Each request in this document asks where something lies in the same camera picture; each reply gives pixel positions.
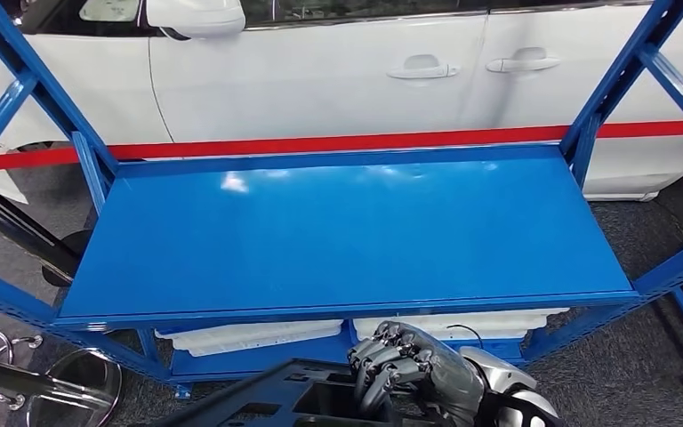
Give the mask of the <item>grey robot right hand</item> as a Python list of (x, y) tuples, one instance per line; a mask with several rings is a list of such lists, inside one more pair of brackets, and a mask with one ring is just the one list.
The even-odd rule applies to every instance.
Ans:
[(420, 328), (384, 320), (348, 350), (347, 358), (361, 415), (373, 415), (395, 389), (412, 385), (423, 405), (448, 425), (476, 424), (486, 393), (478, 369)]

